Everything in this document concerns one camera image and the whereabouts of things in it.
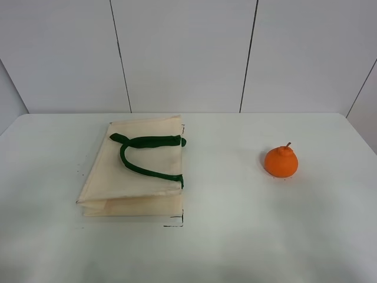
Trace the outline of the white linen bag green handles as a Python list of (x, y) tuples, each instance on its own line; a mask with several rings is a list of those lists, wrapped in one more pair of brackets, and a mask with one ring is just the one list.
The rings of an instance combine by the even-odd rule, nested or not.
[(114, 121), (77, 199), (84, 216), (183, 214), (180, 116)]

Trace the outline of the orange with stem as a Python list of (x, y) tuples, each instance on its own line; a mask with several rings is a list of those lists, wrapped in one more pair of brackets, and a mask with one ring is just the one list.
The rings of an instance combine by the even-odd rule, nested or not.
[(285, 146), (271, 149), (264, 157), (264, 169), (274, 177), (287, 178), (293, 176), (298, 167), (299, 161), (291, 142)]

